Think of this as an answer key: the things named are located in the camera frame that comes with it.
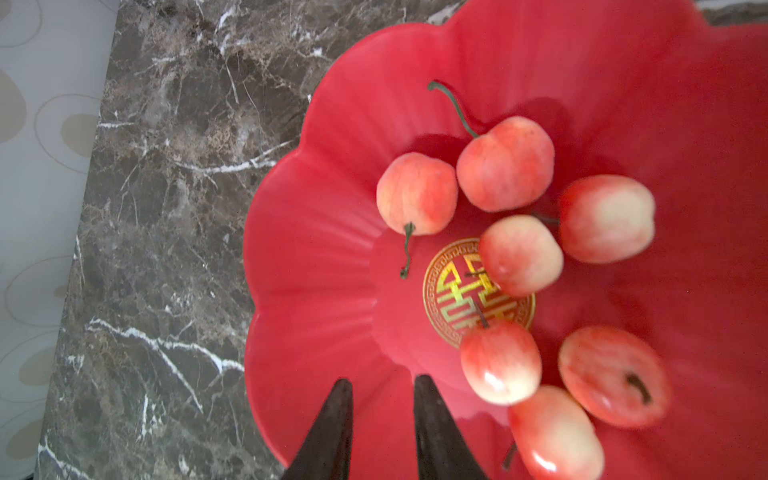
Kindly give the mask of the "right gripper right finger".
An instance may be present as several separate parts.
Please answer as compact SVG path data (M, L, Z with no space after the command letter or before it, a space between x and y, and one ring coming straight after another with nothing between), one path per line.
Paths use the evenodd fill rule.
M414 380L413 413L421 480L487 479L429 375Z

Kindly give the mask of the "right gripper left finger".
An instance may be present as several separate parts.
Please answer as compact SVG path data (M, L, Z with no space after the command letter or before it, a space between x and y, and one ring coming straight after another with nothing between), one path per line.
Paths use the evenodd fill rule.
M337 380L301 448L281 479L346 480L353 440L352 383Z

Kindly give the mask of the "small red apple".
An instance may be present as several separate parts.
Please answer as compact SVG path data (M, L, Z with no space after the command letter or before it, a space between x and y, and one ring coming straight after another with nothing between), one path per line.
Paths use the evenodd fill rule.
M528 473L535 479L598 479L605 453L595 428L564 389L543 385L508 408L509 426Z
M628 259L653 241L655 212L652 192L632 178L595 175L576 180L558 199L561 246L585 263Z
M610 326L577 329L560 347L558 369L577 402L610 425L646 428L670 410L672 388L661 357L625 330Z

